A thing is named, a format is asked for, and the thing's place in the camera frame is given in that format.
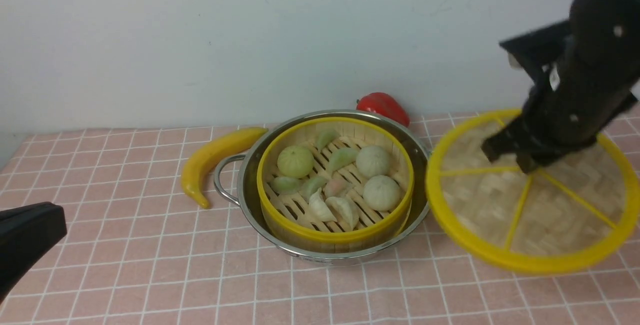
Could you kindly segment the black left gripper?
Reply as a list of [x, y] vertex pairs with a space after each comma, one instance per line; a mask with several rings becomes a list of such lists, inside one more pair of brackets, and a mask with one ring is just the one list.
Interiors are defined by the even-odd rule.
[[67, 235], [64, 208], [40, 202], [0, 211], [0, 301]]

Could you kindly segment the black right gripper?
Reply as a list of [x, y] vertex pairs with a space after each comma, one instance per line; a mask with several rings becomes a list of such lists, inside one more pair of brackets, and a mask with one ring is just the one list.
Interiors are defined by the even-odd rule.
[[484, 139], [490, 163], [516, 154], [522, 173], [592, 147], [636, 98], [639, 0], [573, 0], [566, 20], [503, 40], [534, 81], [521, 114]]

